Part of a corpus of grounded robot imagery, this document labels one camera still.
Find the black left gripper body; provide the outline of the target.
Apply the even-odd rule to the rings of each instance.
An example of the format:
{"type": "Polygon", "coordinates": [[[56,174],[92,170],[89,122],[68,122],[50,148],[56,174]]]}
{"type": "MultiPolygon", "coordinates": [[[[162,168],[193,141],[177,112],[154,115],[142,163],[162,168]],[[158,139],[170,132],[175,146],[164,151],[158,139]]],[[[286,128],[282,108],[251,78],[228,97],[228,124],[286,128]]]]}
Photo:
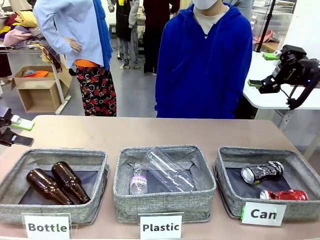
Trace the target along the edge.
{"type": "Polygon", "coordinates": [[[9,107],[0,107],[0,127],[10,126],[12,124],[12,110],[9,107]]]}

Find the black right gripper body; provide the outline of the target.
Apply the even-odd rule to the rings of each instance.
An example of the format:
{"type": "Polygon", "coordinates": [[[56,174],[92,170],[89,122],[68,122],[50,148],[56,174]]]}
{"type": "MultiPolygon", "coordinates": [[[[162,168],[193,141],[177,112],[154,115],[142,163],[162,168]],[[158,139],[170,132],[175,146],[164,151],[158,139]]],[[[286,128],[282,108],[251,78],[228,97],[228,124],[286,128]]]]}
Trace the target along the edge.
{"type": "Polygon", "coordinates": [[[273,79],[279,84],[307,87],[320,84],[320,60],[307,58],[301,47],[284,45],[279,63],[273,71],[273,79]]]}

